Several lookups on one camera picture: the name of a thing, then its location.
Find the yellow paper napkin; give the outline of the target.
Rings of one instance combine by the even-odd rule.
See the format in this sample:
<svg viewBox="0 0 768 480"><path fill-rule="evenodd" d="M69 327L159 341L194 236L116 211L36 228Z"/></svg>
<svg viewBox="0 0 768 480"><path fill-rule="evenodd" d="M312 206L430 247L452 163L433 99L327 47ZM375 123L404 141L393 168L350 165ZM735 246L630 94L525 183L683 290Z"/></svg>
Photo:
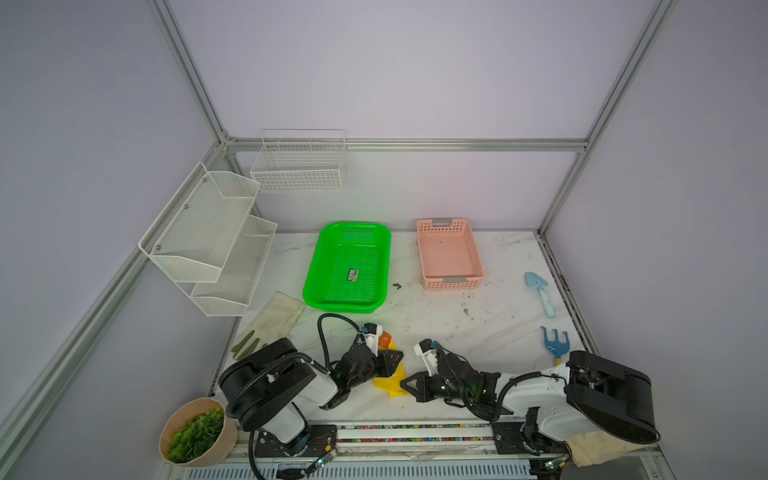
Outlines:
<svg viewBox="0 0 768 480"><path fill-rule="evenodd" d="M376 377L373 379L373 384L392 398L407 394L400 388L400 381L406 378L405 368L402 365L403 357L403 352L397 348L393 340L389 349L379 347L378 358L383 361L383 372L389 373L389 376Z"/></svg>

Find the orange plastic spoon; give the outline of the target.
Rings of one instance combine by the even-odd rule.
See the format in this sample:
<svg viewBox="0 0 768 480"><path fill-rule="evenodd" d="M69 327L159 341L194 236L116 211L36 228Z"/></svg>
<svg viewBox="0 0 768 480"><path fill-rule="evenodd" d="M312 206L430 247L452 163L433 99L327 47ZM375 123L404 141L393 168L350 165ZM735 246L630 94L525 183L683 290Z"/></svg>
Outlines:
<svg viewBox="0 0 768 480"><path fill-rule="evenodd" d="M384 332L378 340L378 345L381 349L389 349L392 343L392 337L389 333Z"/></svg>

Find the green plastic basket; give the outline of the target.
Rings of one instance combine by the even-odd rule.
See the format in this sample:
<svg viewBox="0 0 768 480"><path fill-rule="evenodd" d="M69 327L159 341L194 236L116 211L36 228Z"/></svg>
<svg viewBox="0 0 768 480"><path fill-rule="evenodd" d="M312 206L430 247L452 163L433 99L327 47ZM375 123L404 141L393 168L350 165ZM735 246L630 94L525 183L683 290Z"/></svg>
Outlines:
<svg viewBox="0 0 768 480"><path fill-rule="evenodd" d="M302 291L332 313L370 314L387 297L392 233L374 223L337 222L320 232Z"/></svg>

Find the pink plastic basket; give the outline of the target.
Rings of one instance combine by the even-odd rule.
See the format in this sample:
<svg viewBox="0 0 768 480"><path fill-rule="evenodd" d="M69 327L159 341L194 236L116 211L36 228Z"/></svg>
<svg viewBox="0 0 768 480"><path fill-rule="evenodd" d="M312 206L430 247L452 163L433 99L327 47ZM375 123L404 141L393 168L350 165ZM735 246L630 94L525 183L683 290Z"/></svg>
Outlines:
<svg viewBox="0 0 768 480"><path fill-rule="evenodd" d="M425 290L470 290L484 269L470 222L465 218L425 218L416 223Z"/></svg>

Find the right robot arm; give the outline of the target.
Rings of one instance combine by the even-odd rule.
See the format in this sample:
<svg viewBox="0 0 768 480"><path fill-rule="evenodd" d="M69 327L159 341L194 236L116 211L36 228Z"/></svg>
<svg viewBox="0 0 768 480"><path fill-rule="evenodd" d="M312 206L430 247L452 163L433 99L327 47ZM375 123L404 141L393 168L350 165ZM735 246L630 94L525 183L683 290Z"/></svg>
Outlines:
<svg viewBox="0 0 768 480"><path fill-rule="evenodd" d="M530 452L593 432L638 445L661 438L650 377L587 351L549 369L503 374L479 371L437 342L415 350L426 368L402 380L403 390L419 403L441 400L489 424L520 418Z"/></svg>

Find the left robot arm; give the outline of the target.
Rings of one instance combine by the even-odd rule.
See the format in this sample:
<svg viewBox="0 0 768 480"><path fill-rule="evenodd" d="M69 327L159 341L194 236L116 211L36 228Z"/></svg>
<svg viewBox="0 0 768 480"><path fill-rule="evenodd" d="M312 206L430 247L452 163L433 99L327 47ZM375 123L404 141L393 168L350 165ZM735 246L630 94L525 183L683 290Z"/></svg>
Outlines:
<svg viewBox="0 0 768 480"><path fill-rule="evenodd" d="M351 346L339 360L330 359L323 328L327 319L345 322L354 330ZM351 391L377 378L390 378L401 366L404 353L380 345L383 327L362 326L338 313L323 313L317 320L323 360L299 351L286 337L265 346L228 367L218 379L227 405L225 414L249 434L248 460L255 478L262 479L256 461L256 434L275 440L287 455L303 453L312 427L295 404L304 399L323 410L344 403Z"/></svg>

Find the blue yellow garden rake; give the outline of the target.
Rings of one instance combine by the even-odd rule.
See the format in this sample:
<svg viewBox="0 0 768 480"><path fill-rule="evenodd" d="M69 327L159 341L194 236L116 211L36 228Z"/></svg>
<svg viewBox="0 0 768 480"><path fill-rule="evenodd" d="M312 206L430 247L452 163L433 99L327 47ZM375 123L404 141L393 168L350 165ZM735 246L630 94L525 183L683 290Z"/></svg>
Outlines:
<svg viewBox="0 0 768 480"><path fill-rule="evenodd" d="M552 354L555 365L561 365L564 357L570 352L570 339L567 331L560 333L557 329L547 329L541 326L544 346Z"/></svg>

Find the light blue garden trowel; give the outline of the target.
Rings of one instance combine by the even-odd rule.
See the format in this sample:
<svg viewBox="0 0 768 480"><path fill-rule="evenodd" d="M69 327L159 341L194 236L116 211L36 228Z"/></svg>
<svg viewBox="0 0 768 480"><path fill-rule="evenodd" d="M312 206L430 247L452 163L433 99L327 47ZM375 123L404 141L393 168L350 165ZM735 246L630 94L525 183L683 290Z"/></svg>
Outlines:
<svg viewBox="0 0 768 480"><path fill-rule="evenodd" d="M524 274L524 279L528 287L536 290L539 294L539 298L542 303L542 307L545 311L546 316L549 319L554 319L557 317L557 313L555 311L555 308L546 292L546 289L548 288L549 284L546 280L544 280L541 276L538 274L527 271Z"/></svg>

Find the cream work glove right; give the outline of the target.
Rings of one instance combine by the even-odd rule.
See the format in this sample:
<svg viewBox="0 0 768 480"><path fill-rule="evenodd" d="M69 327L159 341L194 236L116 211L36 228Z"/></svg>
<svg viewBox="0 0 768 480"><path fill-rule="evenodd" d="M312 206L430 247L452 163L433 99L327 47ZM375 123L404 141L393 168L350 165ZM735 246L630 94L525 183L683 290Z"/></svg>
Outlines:
<svg viewBox="0 0 768 480"><path fill-rule="evenodd" d="M577 467L600 465L645 448L645 445L627 442L603 431L574 435L565 443Z"/></svg>

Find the paper bag with greens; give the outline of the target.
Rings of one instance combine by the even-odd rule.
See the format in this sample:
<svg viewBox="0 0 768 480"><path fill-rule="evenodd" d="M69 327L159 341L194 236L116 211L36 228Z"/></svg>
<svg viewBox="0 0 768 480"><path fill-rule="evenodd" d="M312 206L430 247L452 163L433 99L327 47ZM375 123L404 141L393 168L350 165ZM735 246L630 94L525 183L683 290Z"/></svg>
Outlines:
<svg viewBox="0 0 768 480"><path fill-rule="evenodd" d="M158 450L167 463L202 468L224 461L237 440L237 426L225 407L212 397L203 397L184 404L169 418Z"/></svg>

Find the white mesh two-tier shelf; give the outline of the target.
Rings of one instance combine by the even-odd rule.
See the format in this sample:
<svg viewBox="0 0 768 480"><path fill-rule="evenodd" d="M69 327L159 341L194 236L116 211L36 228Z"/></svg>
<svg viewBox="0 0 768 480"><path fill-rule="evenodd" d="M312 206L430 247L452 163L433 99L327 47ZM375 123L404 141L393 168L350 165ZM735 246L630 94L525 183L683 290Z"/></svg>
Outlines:
<svg viewBox="0 0 768 480"><path fill-rule="evenodd" d="M256 215L261 185L197 164L138 243L207 317L248 310L277 224Z"/></svg>

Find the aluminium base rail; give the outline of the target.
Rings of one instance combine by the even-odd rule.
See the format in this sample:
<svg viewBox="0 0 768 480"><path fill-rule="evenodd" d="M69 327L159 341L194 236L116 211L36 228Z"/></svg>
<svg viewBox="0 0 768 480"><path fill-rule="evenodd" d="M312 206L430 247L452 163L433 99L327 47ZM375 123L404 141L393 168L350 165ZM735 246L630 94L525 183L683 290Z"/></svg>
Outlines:
<svg viewBox="0 0 768 480"><path fill-rule="evenodd" d="M306 445L297 451L282 445L276 437L255 434L258 458L315 459L328 447L347 457L364 455L388 458L438 458L515 456L534 459L558 457L565 450L548 440L538 452L525 444L524 422L520 419L490 424L482 420L319 420L309 423Z"/></svg>

